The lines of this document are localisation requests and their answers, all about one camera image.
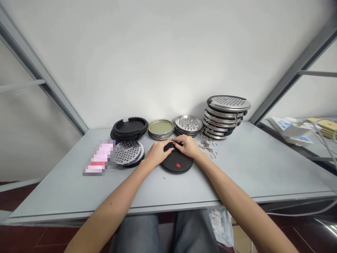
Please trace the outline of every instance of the perforated metal plate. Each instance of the perforated metal plate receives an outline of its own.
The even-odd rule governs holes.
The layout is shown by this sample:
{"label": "perforated metal plate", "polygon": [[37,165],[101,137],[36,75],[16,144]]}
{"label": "perforated metal plate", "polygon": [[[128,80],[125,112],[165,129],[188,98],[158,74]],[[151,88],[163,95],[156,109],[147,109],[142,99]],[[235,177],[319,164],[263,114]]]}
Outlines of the perforated metal plate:
{"label": "perforated metal plate", "polygon": [[237,97],[218,96],[211,98],[211,100],[210,105],[220,110],[245,111],[251,108],[249,101]]}
{"label": "perforated metal plate", "polygon": [[123,141],[116,145],[116,164],[130,164],[141,153],[140,143],[137,141]]}
{"label": "perforated metal plate", "polygon": [[203,128],[203,123],[196,117],[182,115],[175,119],[176,127],[182,132],[198,133]]}

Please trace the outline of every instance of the stack of metal grater discs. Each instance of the stack of metal grater discs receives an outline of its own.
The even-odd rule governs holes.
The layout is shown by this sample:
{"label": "stack of metal grater discs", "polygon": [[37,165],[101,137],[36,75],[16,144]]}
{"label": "stack of metal grater discs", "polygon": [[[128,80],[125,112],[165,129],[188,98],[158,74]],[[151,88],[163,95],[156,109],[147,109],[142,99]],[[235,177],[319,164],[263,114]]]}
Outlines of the stack of metal grater discs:
{"label": "stack of metal grater discs", "polygon": [[203,129],[203,123],[196,117],[181,115],[174,121],[173,132],[175,135],[189,135],[196,137]]}
{"label": "stack of metal grater discs", "polygon": [[155,120],[148,126],[148,135],[156,141],[166,140],[172,133],[173,123],[166,119]]}
{"label": "stack of metal grater discs", "polygon": [[138,141],[122,141],[116,145],[116,164],[126,168],[137,166],[144,159],[144,147]]}
{"label": "stack of metal grater discs", "polygon": [[208,98],[202,134],[216,140],[226,139],[240,125],[250,108],[251,104],[245,98],[227,95]]}

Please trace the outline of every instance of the stack of black lids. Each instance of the stack of black lids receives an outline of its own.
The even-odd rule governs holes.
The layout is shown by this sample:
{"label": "stack of black lids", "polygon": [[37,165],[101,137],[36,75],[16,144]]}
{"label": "stack of black lids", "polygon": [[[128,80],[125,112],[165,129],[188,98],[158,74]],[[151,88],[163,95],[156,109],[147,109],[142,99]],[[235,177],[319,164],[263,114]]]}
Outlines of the stack of black lids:
{"label": "stack of black lids", "polygon": [[250,102],[241,97],[216,95],[208,98],[202,133],[216,140],[226,139],[250,108]]}
{"label": "stack of black lids", "polygon": [[126,122],[121,119],[113,125],[110,137],[117,142],[137,140],[146,133],[147,128],[146,119],[133,117]]}

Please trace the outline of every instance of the black round lid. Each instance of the black round lid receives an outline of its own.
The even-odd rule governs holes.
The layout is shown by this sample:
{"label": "black round lid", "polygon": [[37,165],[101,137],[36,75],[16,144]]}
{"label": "black round lid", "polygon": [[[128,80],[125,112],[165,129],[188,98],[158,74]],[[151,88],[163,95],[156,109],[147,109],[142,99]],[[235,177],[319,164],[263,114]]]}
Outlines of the black round lid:
{"label": "black round lid", "polygon": [[[174,148],[172,142],[169,142],[165,147],[164,151],[169,148]],[[193,159],[181,153],[178,149],[174,149],[171,154],[166,157],[166,159],[160,164],[160,166],[169,173],[172,174],[183,174],[187,172],[193,164]]]}
{"label": "black round lid", "polygon": [[144,132],[148,128],[146,119],[133,117],[124,122],[122,119],[113,125],[113,132],[118,136],[130,137]]}

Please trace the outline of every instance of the black round plate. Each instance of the black round plate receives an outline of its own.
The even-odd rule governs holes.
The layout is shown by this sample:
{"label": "black round plate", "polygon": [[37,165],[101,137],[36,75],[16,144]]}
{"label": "black round plate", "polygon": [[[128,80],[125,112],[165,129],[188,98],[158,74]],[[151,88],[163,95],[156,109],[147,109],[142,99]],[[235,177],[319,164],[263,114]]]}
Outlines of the black round plate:
{"label": "black round plate", "polygon": [[[169,148],[174,148],[172,142],[169,142],[165,147],[164,151]],[[187,172],[193,164],[193,159],[181,153],[178,149],[174,149],[171,154],[166,157],[166,159],[160,164],[160,166],[169,173],[172,174],[183,174]]]}

